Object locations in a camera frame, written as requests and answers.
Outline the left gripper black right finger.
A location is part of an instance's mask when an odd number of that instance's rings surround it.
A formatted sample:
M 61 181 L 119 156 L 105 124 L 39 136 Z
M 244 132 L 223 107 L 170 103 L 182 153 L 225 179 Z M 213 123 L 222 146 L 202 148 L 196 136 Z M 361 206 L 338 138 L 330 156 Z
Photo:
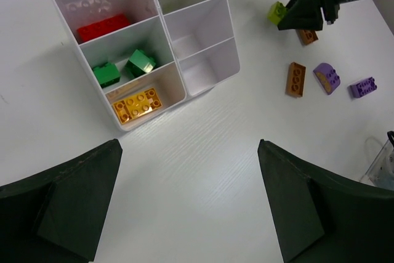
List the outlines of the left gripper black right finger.
M 393 262 L 393 191 L 261 140 L 260 170 L 284 262 Z

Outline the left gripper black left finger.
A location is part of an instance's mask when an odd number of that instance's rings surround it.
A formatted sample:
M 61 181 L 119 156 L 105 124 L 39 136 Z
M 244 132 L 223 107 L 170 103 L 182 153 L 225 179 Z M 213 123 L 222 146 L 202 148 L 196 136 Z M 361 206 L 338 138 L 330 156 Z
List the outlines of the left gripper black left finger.
M 93 262 L 121 164 L 113 139 L 1 186 L 1 262 Z

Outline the brown lego brick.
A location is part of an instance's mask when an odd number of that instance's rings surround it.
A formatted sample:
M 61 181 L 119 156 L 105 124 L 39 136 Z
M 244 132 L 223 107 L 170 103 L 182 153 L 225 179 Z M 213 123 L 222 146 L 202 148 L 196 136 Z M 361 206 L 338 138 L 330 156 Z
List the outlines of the brown lego brick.
M 313 30 L 297 30 L 300 40 L 304 46 L 307 46 L 318 40 L 316 31 Z

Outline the dark green lego brick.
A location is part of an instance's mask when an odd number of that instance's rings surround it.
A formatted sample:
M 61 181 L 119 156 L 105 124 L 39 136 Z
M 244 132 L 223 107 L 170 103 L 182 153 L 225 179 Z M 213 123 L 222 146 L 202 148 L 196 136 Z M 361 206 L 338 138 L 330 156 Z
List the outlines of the dark green lego brick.
M 267 18 L 274 25 L 278 25 L 279 22 L 284 18 L 287 14 L 288 9 L 279 1 L 275 2 L 268 11 Z

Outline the purple square lego brick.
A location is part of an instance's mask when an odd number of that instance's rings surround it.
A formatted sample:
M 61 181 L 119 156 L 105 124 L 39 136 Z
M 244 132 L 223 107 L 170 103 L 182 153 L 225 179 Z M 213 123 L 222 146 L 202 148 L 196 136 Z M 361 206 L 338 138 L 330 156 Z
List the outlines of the purple square lego brick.
M 313 73 L 327 95 L 331 95 L 341 84 L 339 74 L 328 63 L 319 64 Z

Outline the orange-brown long lego brick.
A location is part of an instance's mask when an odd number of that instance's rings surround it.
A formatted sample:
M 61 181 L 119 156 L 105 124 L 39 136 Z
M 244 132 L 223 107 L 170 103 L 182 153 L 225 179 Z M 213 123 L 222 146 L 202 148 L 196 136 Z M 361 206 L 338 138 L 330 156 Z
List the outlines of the orange-brown long lego brick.
M 287 75 L 287 82 L 286 82 L 287 95 L 295 98 L 303 97 L 305 75 L 306 75 L 305 66 L 298 64 L 296 62 L 292 62 L 290 64 L 288 75 Z

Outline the purple long lego brick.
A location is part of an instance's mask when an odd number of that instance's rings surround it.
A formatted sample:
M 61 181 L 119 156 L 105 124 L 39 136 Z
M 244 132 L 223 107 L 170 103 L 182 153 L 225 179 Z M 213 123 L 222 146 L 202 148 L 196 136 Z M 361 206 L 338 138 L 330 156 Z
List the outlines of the purple long lego brick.
M 376 81 L 373 77 L 362 79 L 350 85 L 350 92 L 354 99 L 360 99 L 377 90 Z

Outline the yellow lego brick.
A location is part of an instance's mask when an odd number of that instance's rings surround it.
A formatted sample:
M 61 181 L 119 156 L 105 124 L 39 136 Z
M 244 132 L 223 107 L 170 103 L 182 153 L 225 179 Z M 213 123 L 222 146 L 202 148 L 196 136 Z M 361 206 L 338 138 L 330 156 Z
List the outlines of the yellow lego brick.
M 158 93 L 153 87 L 112 104 L 113 110 L 122 125 L 156 111 L 162 106 Z

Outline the lime green lego brick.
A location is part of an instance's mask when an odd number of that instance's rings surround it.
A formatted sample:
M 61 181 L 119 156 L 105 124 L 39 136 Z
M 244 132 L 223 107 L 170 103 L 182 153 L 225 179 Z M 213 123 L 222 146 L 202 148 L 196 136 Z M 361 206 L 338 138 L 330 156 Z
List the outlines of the lime green lego brick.
M 143 50 L 136 49 L 128 58 L 125 69 L 129 76 L 134 79 L 152 72 L 156 67 L 154 58 L 149 57 Z

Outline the dark red lego brick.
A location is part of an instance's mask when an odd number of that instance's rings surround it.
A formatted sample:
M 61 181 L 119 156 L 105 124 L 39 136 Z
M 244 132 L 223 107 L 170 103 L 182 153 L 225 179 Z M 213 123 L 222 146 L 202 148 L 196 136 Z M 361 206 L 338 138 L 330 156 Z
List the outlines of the dark red lego brick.
M 88 42 L 103 35 L 120 30 L 131 25 L 131 22 L 124 14 L 118 14 L 114 17 L 106 18 L 102 21 L 80 27 L 77 33 L 82 43 Z

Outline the white compartment container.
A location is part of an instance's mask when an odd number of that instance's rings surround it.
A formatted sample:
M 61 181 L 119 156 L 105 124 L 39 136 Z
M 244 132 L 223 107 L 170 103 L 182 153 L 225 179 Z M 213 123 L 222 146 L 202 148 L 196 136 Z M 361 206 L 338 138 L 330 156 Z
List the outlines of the white compartment container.
M 129 132 L 194 99 L 240 71 L 228 0 L 53 0 L 74 52 L 117 127 Z M 131 25 L 82 43 L 77 29 L 124 14 Z M 132 79 L 125 69 L 136 50 L 155 69 Z M 92 69 L 113 63 L 118 83 L 101 88 Z M 155 88 L 162 107 L 122 125 L 118 100 Z

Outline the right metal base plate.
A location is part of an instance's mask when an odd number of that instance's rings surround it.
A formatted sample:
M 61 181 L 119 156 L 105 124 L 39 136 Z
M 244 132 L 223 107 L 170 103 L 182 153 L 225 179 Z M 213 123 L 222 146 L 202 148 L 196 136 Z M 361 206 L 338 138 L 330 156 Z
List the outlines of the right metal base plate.
M 387 137 L 388 140 L 360 182 L 393 191 L 393 131 L 388 131 Z

